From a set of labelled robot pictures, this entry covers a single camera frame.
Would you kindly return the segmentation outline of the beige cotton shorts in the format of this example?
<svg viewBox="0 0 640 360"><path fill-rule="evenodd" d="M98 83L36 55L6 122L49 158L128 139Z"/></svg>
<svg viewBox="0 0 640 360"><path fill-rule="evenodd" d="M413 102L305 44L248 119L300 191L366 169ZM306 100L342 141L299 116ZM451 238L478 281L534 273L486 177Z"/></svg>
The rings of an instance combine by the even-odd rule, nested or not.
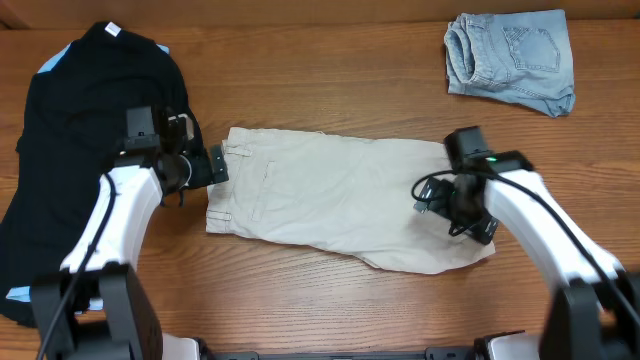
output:
<svg viewBox="0 0 640 360"><path fill-rule="evenodd" d="M449 166L442 144L321 132L231 128L229 179L208 189L206 230L356 257L390 271L438 274L494 254L415 210L413 184Z"/></svg>

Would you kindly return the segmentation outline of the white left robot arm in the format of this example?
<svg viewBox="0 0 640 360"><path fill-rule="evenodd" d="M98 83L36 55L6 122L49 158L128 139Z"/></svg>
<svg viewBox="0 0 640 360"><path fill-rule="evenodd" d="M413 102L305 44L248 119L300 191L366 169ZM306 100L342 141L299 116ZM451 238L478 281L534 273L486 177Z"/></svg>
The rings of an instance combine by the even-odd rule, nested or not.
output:
<svg viewBox="0 0 640 360"><path fill-rule="evenodd" d="M163 332L136 274L155 210L170 194L228 181L220 146L206 150L186 113L126 112L126 134L85 229L59 271L38 277L30 304L40 359L193 359L213 354L197 338Z"/></svg>

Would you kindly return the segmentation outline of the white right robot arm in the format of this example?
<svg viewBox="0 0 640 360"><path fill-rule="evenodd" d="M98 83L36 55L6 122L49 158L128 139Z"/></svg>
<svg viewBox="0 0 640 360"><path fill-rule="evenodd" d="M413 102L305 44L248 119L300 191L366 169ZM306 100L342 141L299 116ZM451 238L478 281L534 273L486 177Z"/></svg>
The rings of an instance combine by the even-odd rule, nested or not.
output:
<svg viewBox="0 0 640 360"><path fill-rule="evenodd" d="M415 207L450 223L449 235L487 245L504 225L553 295L543 332L505 332L429 359L628 360L639 357L639 275L586 235L519 151L496 153L477 126L444 140L450 167L411 188Z"/></svg>

